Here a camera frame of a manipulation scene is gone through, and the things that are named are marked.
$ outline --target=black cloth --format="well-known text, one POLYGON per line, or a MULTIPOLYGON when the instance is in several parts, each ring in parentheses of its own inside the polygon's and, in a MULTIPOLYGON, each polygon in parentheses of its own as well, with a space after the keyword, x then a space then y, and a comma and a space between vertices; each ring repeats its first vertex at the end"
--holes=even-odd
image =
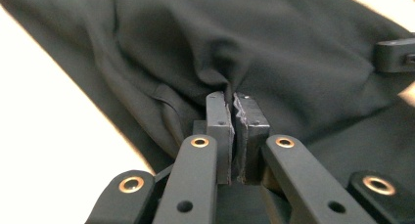
POLYGON ((205 97, 252 96, 342 183, 372 169, 415 191, 414 73, 378 73, 374 45, 413 37, 350 0, 0 0, 155 170, 205 97))

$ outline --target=black bracket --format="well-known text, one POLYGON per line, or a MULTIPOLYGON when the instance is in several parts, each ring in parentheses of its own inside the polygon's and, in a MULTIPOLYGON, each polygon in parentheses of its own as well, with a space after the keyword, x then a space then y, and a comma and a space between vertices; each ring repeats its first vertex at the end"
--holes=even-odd
MULTIPOLYGON (((384 179, 395 189, 393 196, 373 194, 370 185, 382 185, 364 182, 367 176, 381 177, 373 172, 354 174, 348 193, 298 139, 269 136, 270 126, 253 98, 234 97, 238 178, 261 184, 271 223, 415 220, 415 198, 390 177, 384 179)), ((86 223, 213 223, 217 184, 230 184, 233 130, 223 93, 208 95, 207 121, 195 121, 199 134, 184 140, 175 163, 155 177, 143 171, 118 175, 86 223)))

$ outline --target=white surface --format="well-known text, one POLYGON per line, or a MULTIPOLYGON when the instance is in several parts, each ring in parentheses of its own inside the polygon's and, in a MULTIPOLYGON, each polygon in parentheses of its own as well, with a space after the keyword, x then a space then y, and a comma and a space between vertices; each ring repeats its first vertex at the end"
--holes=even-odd
POLYGON ((415 32, 415 0, 355 0, 367 8, 415 32))
POLYGON ((0 223, 84 223, 130 169, 148 170, 0 7, 0 223))

